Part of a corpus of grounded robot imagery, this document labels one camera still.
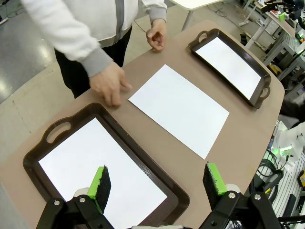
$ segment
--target gray zipper stripe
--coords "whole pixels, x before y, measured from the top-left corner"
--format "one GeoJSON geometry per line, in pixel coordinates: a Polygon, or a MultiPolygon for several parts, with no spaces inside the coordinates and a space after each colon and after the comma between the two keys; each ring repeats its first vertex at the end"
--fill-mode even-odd
{"type": "Polygon", "coordinates": [[[118,42],[121,38],[122,27],[124,23],[125,6],[124,0],[115,0],[116,5],[116,36],[114,43],[118,42]]]}

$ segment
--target person's left hand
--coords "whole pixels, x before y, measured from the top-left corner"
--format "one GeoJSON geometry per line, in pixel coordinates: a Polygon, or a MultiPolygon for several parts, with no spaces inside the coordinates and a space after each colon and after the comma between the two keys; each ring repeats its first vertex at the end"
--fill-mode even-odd
{"type": "Polygon", "coordinates": [[[166,22],[156,19],[152,22],[152,28],[146,32],[147,42],[156,51],[162,51],[166,42],[166,22]]]}

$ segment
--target paper on tray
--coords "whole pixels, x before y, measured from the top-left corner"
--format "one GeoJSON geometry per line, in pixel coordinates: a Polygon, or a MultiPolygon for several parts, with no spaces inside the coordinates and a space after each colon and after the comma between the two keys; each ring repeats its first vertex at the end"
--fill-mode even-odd
{"type": "Polygon", "coordinates": [[[261,77],[218,37],[196,51],[250,100],[261,77]]]}
{"type": "Polygon", "coordinates": [[[115,229],[138,225],[167,197],[96,118],[39,163],[66,201],[89,187],[98,167],[106,165],[112,187],[104,214],[115,229]]]}
{"type": "Polygon", "coordinates": [[[167,65],[129,101],[203,159],[229,115],[217,102],[167,65]]]}

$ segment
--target white jacket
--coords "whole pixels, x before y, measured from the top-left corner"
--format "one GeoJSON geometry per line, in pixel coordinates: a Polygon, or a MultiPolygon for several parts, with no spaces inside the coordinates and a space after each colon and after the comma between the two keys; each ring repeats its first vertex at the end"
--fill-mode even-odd
{"type": "MultiPolygon", "coordinates": [[[[111,46],[130,28],[138,0],[21,0],[58,51],[82,63],[89,76],[112,61],[101,47],[111,46]]],[[[151,22],[166,17],[164,0],[141,0],[151,22]]]]}

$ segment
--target black tray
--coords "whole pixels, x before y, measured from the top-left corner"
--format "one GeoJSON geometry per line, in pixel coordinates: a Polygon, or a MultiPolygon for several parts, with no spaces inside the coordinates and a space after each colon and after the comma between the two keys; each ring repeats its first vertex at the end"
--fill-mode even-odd
{"type": "Polygon", "coordinates": [[[140,225],[158,227],[160,225],[173,224],[188,207],[190,203],[188,195],[140,148],[98,103],[90,104],[74,116],[63,118],[52,124],[46,130],[41,141],[24,157],[24,169],[42,197],[48,201],[50,198],[62,196],[41,168],[39,161],[94,118],[98,119],[115,141],[124,149],[127,155],[167,195],[164,202],[142,221],[140,225]],[[50,144],[47,141],[47,137],[54,128],[63,123],[70,123],[70,129],[60,133],[50,144]]]}
{"type": "Polygon", "coordinates": [[[189,43],[189,48],[193,55],[195,55],[200,61],[208,65],[218,76],[220,76],[227,84],[229,84],[248,104],[255,108],[260,108],[264,99],[266,99],[270,94],[270,82],[271,76],[269,73],[250,55],[248,54],[242,47],[240,47],[236,42],[234,42],[231,38],[225,35],[219,29],[212,29],[210,31],[202,31],[198,34],[197,38],[189,43]],[[206,34],[206,38],[200,41],[200,37],[206,34]],[[215,69],[212,65],[208,63],[203,57],[196,53],[198,49],[212,41],[218,37],[222,40],[226,45],[228,45],[235,53],[237,53],[245,62],[247,62],[256,73],[261,76],[261,80],[259,81],[252,97],[247,99],[225,76],[223,76],[217,69],[215,69]],[[267,89],[266,95],[261,97],[263,90],[267,89]]]}

